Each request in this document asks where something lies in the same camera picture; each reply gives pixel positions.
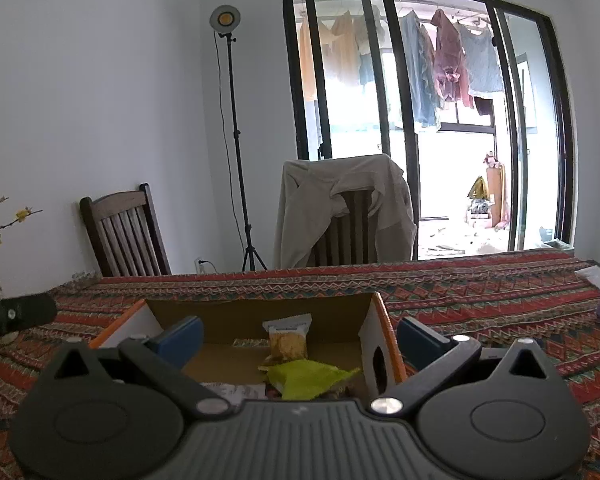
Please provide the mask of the dark wooden chair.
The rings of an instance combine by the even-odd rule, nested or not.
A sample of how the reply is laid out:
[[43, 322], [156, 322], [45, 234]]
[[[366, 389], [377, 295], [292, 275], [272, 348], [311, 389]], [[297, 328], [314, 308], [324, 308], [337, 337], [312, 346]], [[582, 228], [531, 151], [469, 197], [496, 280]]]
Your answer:
[[79, 207], [102, 276], [171, 274], [148, 183], [97, 200], [85, 196]]

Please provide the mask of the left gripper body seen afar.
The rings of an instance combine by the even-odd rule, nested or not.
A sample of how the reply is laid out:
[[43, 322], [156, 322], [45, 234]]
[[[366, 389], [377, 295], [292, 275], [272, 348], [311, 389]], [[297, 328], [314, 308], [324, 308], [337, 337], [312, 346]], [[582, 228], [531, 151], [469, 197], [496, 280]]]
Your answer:
[[53, 322], [56, 302], [49, 294], [0, 298], [0, 337]]

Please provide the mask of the hanging pink garment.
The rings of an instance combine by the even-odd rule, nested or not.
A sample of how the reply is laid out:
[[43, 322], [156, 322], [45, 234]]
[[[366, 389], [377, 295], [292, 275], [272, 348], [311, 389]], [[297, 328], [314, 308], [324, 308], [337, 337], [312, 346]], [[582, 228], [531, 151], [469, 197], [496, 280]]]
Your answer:
[[430, 21], [437, 29], [434, 49], [434, 76], [444, 102], [461, 102], [473, 108], [469, 94], [469, 78], [460, 33], [442, 9], [437, 9]]

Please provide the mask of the green snack packet rear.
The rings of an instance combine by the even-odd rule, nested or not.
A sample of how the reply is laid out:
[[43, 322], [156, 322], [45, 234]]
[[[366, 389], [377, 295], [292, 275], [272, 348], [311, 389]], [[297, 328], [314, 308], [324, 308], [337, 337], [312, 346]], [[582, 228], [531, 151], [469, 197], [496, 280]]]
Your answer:
[[311, 401], [340, 390], [360, 373], [359, 367], [340, 370], [321, 362], [295, 360], [271, 366], [266, 379], [284, 401]]

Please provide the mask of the chair draped with beige jacket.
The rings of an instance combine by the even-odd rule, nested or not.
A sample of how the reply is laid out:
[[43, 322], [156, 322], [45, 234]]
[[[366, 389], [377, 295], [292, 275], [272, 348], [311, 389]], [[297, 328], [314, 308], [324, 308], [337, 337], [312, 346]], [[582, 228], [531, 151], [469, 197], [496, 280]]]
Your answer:
[[276, 269], [302, 268], [332, 219], [350, 214], [344, 196], [370, 192], [367, 215], [377, 220], [374, 246], [381, 263], [413, 258], [417, 233], [404, 171], [386, 154], [290, 160], [283, 164], [274, 238]]

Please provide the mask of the patterned red tablecloth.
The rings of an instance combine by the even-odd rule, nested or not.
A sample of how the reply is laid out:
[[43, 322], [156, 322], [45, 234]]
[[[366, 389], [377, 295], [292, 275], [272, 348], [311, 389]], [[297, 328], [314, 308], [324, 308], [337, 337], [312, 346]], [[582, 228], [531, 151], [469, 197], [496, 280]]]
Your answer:
[[600, 479], [600, 292], [580, 259], [530, 250], [377, 266], [82, 278], [53, 290], [53, 323], [0, 343], [0, 479], [20, 470], [7, 444], [12, 415], [38, 372], [69, 337], [96, 338], [143, 299], [299, 299], [378, 292], [390, 318], [412, 316], [442, 334], [465, 332], [491, 347], [534, 338], [582, 403], [591, 446], [582, 477]]

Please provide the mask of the yellow chips packet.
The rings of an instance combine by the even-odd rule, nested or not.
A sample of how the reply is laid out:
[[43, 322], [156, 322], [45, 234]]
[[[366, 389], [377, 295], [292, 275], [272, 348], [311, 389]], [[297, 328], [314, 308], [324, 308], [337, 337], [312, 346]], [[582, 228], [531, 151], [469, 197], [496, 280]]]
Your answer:
[[278, 318], [277, 320], [262, 323], [268, 333], [268, 346], [270, 355], [264, 364], [271, 366], [308, 357], [306, 336], [312, 324], [312, 315], [309, 313]]

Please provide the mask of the black sliding door frame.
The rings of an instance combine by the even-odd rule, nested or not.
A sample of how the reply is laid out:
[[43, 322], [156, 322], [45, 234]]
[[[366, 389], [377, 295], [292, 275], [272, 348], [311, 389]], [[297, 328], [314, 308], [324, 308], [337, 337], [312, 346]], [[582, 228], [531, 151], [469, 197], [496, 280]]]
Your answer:
[[[434, 76], [442, 9], [474, 107]], [[573, 126], [550, 19], [502, 0], [283, 0], [297, 153], [386, 154], [404, 171], [413, 256], [566, 249]]]

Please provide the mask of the orange cardboard box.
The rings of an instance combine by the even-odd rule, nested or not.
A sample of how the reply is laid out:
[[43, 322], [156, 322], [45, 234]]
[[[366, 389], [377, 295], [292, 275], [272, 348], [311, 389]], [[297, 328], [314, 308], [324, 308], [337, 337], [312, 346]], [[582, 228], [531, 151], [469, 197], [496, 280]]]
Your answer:
[[312, 316], [306, 336], [309, 359], [340, 370], [357, 368], [353, 391], [359, 399], [373, 399], [406, 379], [396, 335], [377, 292], [310, 299], [141, 299], [90, 346], [111, 348], [131, 336], [157, 336], [196, 316], [202, 335], [193, 341], [201, 348], [180, 369], [197, 382], [255, 385], [265, 380], [260, 366], [270, 354], [262, 324], [300, 314]]

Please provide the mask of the black light stand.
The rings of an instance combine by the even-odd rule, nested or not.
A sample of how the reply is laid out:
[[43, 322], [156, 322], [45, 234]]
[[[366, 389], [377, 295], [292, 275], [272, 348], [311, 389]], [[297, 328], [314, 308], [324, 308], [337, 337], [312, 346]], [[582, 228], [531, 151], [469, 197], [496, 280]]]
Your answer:
[[214, 33], [216, 68], [218, 69], [218, 75], [220, 78], [219, 92], [222, 92], [222, 68], [220, 63], [220, 48], [218, 46], [218, 41], [224, 40], [226, 42], [226, 70], [228, 95], [230, 96], [230, 120], [232, 121], [235, 166], [237, 171], [240, 206], [242, 206], [242, 230], [244, 231], [244, 234], [239, 237], [242, 240], [242, 247], [244, 248], [244, 255], [242, 256], [242, 272], [246, 272], [247, 270], [254, 272], [257, 270], [257, 266], [260, 266], [262, 270], [266, 270], [268, 267], [253, 244], [252, 224], [249, 218], [244, 168], [242, 168], [242, 147], [240, 146], [240, 136], [242, 135], [242, 132], [238, 126], [233, 55], [233, 46], [236, 41], [234, 32], [239, 26], [241, 19], [242, 16], [237, 8], [231, 6], [230, 4], [221, 4], [212, 11], [209, 18], [209, 24]]

